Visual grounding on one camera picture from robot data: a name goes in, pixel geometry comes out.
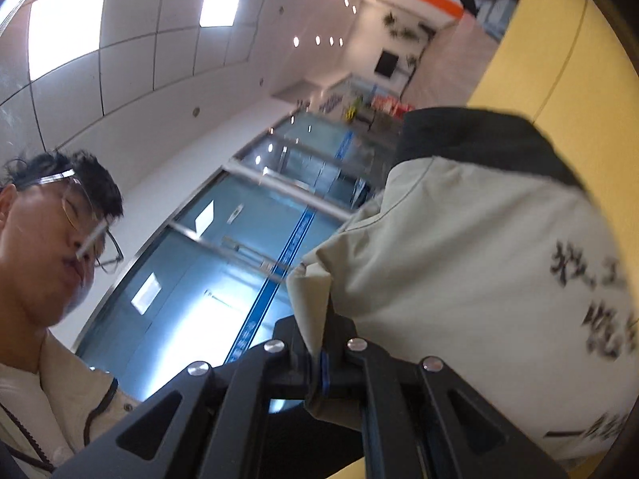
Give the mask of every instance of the television screen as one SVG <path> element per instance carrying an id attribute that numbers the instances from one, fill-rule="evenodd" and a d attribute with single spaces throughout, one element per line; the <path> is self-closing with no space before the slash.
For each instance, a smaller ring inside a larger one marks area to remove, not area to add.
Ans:
<path id="1" fill-rule="evenodd" d="M 382 50 L 377 66 L 375 67 L 375 73 L 390 78 L 393 72 L 395 72 L 397 61 L 399 61 L 398 55 L 387 50 Z"/>

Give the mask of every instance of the ear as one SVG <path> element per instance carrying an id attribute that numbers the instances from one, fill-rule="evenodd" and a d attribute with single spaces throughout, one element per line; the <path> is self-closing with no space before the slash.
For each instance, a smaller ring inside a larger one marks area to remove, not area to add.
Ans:
<path id="1" fill-rule="evenodd" d="M 18 190 L 15 185 L 9 184 L 2 192 L 0 192 L 0 232 L 6 225 L 6 219 L 9 216 L 9 211 L 15 202 L 15 198 L 18 197 Z"/>

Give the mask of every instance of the mouth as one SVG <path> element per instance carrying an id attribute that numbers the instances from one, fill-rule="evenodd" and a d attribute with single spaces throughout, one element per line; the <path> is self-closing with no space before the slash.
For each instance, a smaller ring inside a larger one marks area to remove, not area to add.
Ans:
<path id="1" fill-rule="evenodd" d="M 84 267 L 75 257 L 64 260 L 66 267 L 66 274 L 69 279 L 75 281 L 76 285 L 84 286 Z"/>

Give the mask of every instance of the black hair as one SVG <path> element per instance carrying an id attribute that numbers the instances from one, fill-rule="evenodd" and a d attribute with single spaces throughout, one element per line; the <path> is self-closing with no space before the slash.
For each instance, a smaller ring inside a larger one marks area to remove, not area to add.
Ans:
<path id="1" fill-rule="evenodd" d="M 123 214 L 122 195 L 111 174 L 97 158 L 86 151 L 65 155 L 59 151 L 44 152 L 30 159 L 16 158 L 4 166 L 6 176 L 0 179 L 0 191 L 14 184 L 18 189 L 35 180 L 73 169 L 91 202 L 104 216 L 119 218 Z"/>

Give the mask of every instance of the bolt head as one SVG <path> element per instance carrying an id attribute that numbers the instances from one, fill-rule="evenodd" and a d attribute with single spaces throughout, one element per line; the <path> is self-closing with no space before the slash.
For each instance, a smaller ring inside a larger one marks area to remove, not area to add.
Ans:
<path id="1" fill-rule="evenodd" d="M 274 338 L 273 340 L 269 340 L 264 343 L 264 350 L 268 353 L 279 353 L 284 350 L 286 344 L 281 340 L 277 340 Z"/>
<path id="2" fill-rule="evenodd" d="M 202 376 L 206 374 L 211 366 L 206 362 L 194 362 L 187 367 L 187 371 L 191 376 Z"/>
<path id="3" fill-rule="evenodd" d="M 443 362 L 436 356 L 424 358 L 422 366 L 430 373 L 439 373 L 443 369 Z"/>
<path id="4" fill-rule="evenodd" d="M 360 352 L 368 347 L 368 342 L 366 342 L 363 338 L 352 338 L 346 343 L 346 346 L 351 351 Z"/>

